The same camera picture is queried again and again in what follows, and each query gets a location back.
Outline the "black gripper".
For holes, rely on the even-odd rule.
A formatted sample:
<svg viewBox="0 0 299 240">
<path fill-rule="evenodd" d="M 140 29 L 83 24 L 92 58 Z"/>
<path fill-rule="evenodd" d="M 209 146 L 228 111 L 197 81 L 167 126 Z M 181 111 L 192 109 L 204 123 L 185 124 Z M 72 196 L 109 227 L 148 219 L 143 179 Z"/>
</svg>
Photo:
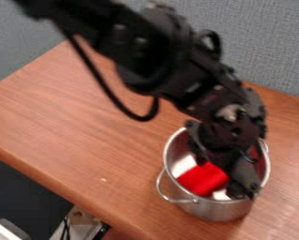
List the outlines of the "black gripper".
<svg viewBox="0 0 299 240">
<path fill-rule="evenodd" d="M 267 135 L 267 110 L 258 93 L 243 88 L 242 96 L 213 100 L 197 108 L 193 117 L 185 122 L 185 129 L 195 163 L 203 165 L 209 161 L 226 171 L 231 199 L 252 200 L 262 184 L 262 152 L 252 145 Z"/>
</svg>

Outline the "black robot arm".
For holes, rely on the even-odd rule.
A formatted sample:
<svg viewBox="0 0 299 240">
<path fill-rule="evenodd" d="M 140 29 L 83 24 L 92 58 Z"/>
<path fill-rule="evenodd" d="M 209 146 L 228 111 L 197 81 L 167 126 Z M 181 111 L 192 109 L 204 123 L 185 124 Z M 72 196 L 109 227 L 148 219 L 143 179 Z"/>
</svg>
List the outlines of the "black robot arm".
<svg viewBox="0 0 299 240">
<path fill-rule="evenodd" d="M 34 20 L 50 21 L 71 42 L 87 41 L 116 65 L 125 87 L 167 100 L 189 116 L 188 147 L 197 163 L 230 178 L 228 195 L 254 198 L 260 177 L 250 149 L 267 134 L 267 111 L 222 61 L 222 39 L 195 31 L 172 7 L 141 11 L 120 0 L 12 0 Z"/>
</svg>

